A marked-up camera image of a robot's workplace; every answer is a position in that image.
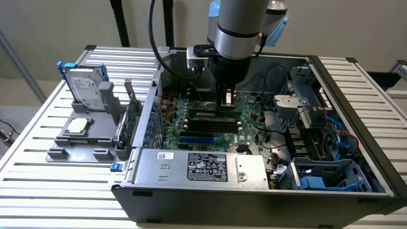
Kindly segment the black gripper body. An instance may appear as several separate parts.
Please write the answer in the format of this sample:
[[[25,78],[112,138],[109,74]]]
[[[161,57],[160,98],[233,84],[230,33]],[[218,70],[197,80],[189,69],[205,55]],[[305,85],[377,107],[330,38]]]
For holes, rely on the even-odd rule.
[[[224,96],[226,89],[234,90],[234,86],[246,76],[250,57],[232,60],[222,56],[210,58],[210,74],[216,80],[216,94]]]

